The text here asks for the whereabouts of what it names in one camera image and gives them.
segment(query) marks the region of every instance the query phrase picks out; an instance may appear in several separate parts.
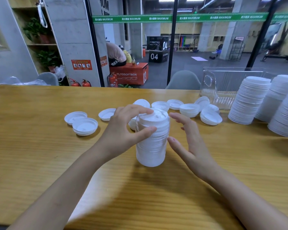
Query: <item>forearm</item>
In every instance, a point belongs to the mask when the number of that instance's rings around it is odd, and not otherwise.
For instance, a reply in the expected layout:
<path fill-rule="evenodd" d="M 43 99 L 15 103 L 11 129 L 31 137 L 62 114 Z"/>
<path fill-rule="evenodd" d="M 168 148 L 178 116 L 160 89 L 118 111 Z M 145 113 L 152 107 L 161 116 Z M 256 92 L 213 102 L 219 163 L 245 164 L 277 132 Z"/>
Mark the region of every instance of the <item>forearm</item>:
<path fill-rule="evenodd" d="M 288 229 L 288 217 L 251 191 L 233 174 L 220 168 L 208 183 L 224 196 L 248 230 Z"/>
<path fill-rule="evenodd" d="M 105 163 L 97 146 L 82 154 L 8 230 L 63 229 L 93 174 Z"/>

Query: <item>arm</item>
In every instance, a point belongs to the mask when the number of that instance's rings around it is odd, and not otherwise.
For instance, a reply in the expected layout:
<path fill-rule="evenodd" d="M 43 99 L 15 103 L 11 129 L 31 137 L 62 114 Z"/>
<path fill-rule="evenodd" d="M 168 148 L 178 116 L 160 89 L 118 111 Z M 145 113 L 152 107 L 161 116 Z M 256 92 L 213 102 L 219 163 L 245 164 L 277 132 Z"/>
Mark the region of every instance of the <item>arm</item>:
<path fill-rule="evenodd" d="M 197 177 L 227 199 L 246 229 L 288 229 L 288 217 L 284 213 L 259 197 L 214 161 L 194 121 L 178 113 L 170 113 L 170 116 L 183 124 L 182 129 L 186 132 L 189 145 L 187 151 L 176 139 L 169 137 L 168 141 L 172 149 Z"/>
<path fill-rule="evenodd" d="M 147 127 L 132 134 L 126 127 L 131 118 L 139 113 L 152 112 L 151 109 L 138 105 L 117 108 L 96 144 L 82 154 L 8 230 L 64 229 L 93 174 L 100 166 L 156 131 L 155 127 Z"/>

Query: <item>person's left hand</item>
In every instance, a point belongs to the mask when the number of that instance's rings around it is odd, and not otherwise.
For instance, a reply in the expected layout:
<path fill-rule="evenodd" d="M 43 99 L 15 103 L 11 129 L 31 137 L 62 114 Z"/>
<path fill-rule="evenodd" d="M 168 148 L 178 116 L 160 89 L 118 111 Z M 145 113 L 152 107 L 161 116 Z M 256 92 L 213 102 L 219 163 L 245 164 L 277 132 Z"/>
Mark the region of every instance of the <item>person's left hand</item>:
<path fill-rule="evenodd" d="M 138 114 L 151 114 L 153 112 L 152 109 L 139 105 L 128 105 L 116 109 L 107 128 L 95 144 L 98 150 L 105 154 L 107 161 L 150 137 L 157 130 L 156 127 L 146 127 L 137 133 L 130 133 L 127 130 L 127 124 L 132 118 Z"/>

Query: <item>black shorts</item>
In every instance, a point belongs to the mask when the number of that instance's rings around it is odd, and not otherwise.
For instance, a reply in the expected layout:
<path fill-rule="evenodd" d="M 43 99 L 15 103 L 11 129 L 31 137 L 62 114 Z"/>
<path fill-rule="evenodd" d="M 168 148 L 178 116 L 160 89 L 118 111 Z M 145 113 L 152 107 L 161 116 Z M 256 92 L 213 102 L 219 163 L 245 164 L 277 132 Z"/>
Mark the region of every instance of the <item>black shorts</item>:
<path fill-rule="evenodd" d="M 116 59 L 109 58 L 109 63 L 111 67 L 118 67 L 126 65 L 127 61 L 125 60 L 124 62 L 118 62 Z"/>

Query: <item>green banner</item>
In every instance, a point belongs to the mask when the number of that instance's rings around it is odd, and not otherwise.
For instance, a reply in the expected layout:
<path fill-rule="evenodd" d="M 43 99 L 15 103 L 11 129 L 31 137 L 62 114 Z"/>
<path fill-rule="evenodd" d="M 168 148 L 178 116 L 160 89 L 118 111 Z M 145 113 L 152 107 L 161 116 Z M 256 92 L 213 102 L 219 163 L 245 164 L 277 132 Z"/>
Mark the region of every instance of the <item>green banner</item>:
<path fill-rule="evenodd" d="M 179 14 L 177 23 L 193 22 L 263 22 L 268 16 L 267 12 L 259 13 L 222 13 L 222 14 Z M 171 23 L 172 14 L 146 14 L 146 15 L 94 15 L 93 23 Z M 287 13 L 276 13 L 274 22 L 288 21 Z"/>

